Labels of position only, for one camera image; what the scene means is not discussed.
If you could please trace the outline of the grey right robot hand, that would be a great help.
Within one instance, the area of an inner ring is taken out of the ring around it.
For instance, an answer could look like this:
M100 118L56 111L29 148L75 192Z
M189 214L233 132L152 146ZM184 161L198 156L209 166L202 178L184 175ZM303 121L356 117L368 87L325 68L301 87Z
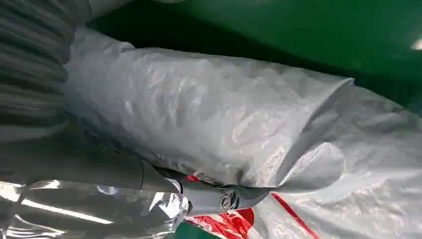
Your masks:
M269 194L267 188L189 181L183 174L94 144L73 122L44 124L5 115L0 118L0 177L16 183L63 180L180 193L192 215L252 208Z

